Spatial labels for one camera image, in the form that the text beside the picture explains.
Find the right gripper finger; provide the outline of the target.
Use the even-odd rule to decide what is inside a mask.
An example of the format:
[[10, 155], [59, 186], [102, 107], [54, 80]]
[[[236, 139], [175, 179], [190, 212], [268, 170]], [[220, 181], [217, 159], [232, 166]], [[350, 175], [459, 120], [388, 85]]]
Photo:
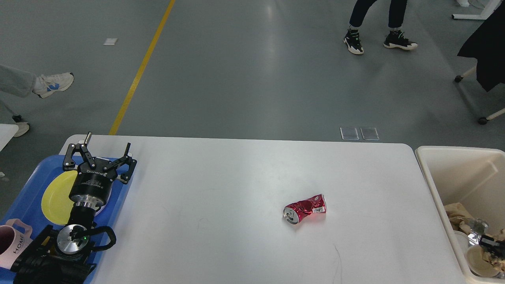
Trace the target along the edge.
[[494, 239], [488, 235], [482, 235], [479, 240], [479, 245], [485, 252], [490, 253], [493, 257], [505, 256], [505, 241], [503, 240]]

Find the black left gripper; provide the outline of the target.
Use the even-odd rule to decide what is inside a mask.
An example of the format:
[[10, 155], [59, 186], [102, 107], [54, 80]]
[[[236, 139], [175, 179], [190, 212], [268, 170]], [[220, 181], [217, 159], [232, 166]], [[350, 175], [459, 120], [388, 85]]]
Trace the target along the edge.
[[[73, 170], [77, 173], [75, 181], [71, 187], [69, 198], [74, 203], [93, 203], [96, 207], [102, 207], [108, 203], [112, 192], [112, 183], [119, 180], [127, 185], [133, 176], [137, 166], [137, 160], [130, 155], [131, 144], [128, 143], [124, 155], [102, 167], [102, 171], [96, 169], [95, 158], [91, 155], [87, 146], [92, 138], [92, 132], [88, 132], [84, 141], [77, 144], [69, 144], [63, 160], [63, 171]], [[73, 156], [78, 153], [83, 162], [87, 163], [92, 170], [78, 171], [77, 164]], [[128, 170], [118, 177], [117, 169], [127, 165]]]

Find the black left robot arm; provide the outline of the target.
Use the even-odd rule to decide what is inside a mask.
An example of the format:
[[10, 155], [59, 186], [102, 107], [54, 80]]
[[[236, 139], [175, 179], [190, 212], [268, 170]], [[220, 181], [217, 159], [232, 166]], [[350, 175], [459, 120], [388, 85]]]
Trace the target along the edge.
[[115, 160], [92, 156], [90, 138], [40, 162], [2, 217], [2, 284], [89, 283], [116, 244], [112, 226], [137, 160], [130, 144]]

